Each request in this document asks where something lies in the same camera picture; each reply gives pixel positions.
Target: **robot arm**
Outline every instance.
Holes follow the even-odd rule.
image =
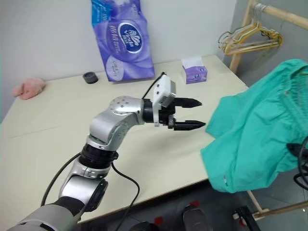
[[[129,96],[112,100],[108,109],[93,119],[87,142],[61,187],[59,199],[40,207],[9,231],[72,230],[84,212],[93,211],[100,204],[108,186],[104,178],[111,163],[118,158],[116,151],[132,126],[145,122],[155,123],[155,126],[163,124],[174,130],[204,126],[200,121],[176,121],[176,106],[191,108],[202,104],[175,96],[175,83],[162,74],[154,89],[153,102]]]

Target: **pink plush toy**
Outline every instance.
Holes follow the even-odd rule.
[[[40,94],[46,83],[40,78],[27,78],[22,85],[13,89],[15,97],[19,96],[22,100],[30,99],[37,94]]]

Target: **white tissue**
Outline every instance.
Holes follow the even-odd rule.
[[[193,66],[204,66],[201,56],[195,56],[191,58],[182,59],[182,65],[185,69]]]

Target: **clothes hanger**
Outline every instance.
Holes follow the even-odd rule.
[[[218,43],[219,44],[227,44],[229,39],[228,38],[235,38],[235,39],[238,39],[238,36],[244,32],[247,32],[249,30],[251,30],[252,28],[256,27],[256,24],[257,24],[257,17],[256,17],[256,7],[253,8],[253,17],[251,19],[251,22],[250,24],[246,25],[246,26],[242,26],[242,27],[239,27],[237,29],[235,29],[233,32],[225,32],[223,33],[219,39],[218,39]]]
[[[254,10],[257,10],[260,7],[262,7],[262,4],[258,3],[255,5]],[[244,43],[251,35],[259,31],[263,36],[267,36],[269,39],[266,41]],[[282,35],[278,31],[262,26],[257,19],[257,23],[254,24],[253,27],[250,27],[249,30],[238,30],[238,33],[234,33],[232,38],[229,38],[227,41],[225,39],[222,50],[229,55],[277,47],[280,46],[282,42]]]

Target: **black bottle cap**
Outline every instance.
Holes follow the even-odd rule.
[[[96,83],[98,81],[98,78],[94,72],[84,73],[83,78],[88,84]]]

